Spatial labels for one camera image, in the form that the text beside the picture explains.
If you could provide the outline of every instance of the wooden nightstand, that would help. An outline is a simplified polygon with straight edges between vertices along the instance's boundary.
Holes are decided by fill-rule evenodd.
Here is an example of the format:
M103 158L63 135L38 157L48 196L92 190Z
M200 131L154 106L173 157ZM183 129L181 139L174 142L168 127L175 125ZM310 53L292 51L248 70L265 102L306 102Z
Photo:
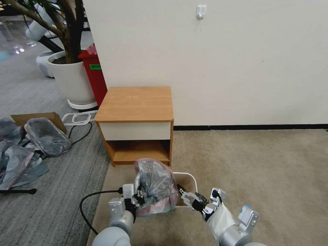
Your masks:
M154 158L171 165L173 108L169 86L110 87L95 116L112 165Z

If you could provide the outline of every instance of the robotic hand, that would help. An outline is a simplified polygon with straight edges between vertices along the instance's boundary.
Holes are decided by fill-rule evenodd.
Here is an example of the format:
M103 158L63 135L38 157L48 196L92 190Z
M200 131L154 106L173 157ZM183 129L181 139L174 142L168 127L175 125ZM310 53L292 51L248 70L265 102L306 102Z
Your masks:
M259 218L259 214L250 206L244 205L238 220L236 220L223 204L227 197L223 190L213 187L210 202L208 202L199 193L187 192L180 185L178 188L183 202L192 210L202 214L220 246L265 246L261 243L252 242L251 231Z
M180 185L178 189L184 203L202 214L220 246L265 246L252 242L251 231L259 214L251 207L244 205L236 220L223 204L227 197L223 190L212 188L208 202L199 193L187 192ZM123 197L112 198L108 203L111 215L108 227L95 237L92 246L131 246L130 236L136 220L136 209L143 203L143 194L135 189L134 184L123 185Z

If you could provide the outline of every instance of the open shelf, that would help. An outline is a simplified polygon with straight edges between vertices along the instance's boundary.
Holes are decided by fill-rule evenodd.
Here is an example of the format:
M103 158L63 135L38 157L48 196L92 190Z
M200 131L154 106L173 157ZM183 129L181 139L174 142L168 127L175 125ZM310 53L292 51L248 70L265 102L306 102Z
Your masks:
M154 158L169 162L170 140L118 140L106 141L116 164L131 164L140 158Z

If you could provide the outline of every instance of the gray plastic bag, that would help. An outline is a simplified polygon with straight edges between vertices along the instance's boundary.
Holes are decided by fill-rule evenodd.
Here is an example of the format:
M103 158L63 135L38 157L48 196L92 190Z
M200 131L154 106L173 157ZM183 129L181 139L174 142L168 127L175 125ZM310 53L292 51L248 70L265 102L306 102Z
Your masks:
M33 158L34 152L30 149L13 145L4 153L8 157L5 174L1 177L0 190L9 190L21 177L27 165Z
M166 213L175 208L178 188L173 172L163 163L142 158L134 163L137 176L135 187L141 188L145 203L137 208L137 215Z
M6 150L10 147L15 145L12 141L9 141L7 139L2 140L0 142L0 171L2 168L7 167L7 162L9 160L8 156L6 156L4 153Z
M45 155L58 156L72 147L68 137L47 118L30 119L24 129Z
M34 153L31 162L27 165L22 176L12 187L20 186L35 180L37 177L49 171L48 166L42 161L38 153Z
M0 141L7 139L18 144L22 138L23 129L8 118L0 118Z

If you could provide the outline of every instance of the black cable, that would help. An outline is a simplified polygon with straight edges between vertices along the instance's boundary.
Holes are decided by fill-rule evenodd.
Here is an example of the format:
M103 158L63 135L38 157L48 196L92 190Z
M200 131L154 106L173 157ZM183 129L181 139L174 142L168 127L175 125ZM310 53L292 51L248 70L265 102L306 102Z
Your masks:
M98 235L98 232L96 231L96 229L93 228L93 226L91 225L91 223L88 221L88 219L86 218L86 216L84 215L84 212L82 210L82 204L83 204L83 201L85 199L87 199L88 197L90 196L93 196L93 195L98 195L98 194L102 194L102 193L119 193L119 194L122 194L123 193L123 189L122 187L120 187L118 190L108 190L108 191L98 191L98 192L94 192L94 193L91 193L87 196L85 196L84 198L82 198L81 202L80 202L80 212L81 212L81 215L84 219L84 221L86 222L86 224L90 227L90 229L96 234Z
M73 142L72 145L73 145L73 144L76 144L78 141L81 141L82 139L84 139L84 138L89 134L89 132L91 131L91 128L92 128L92 123L91 123L91 122L88 122L88 124L90 124L89 131L88 131L83 137L81 137L79 140ZM71 137L72 130L74 129L74 127L76 127L76 125L73 126L73 127L71 128L71 130L69 131L68 138Z

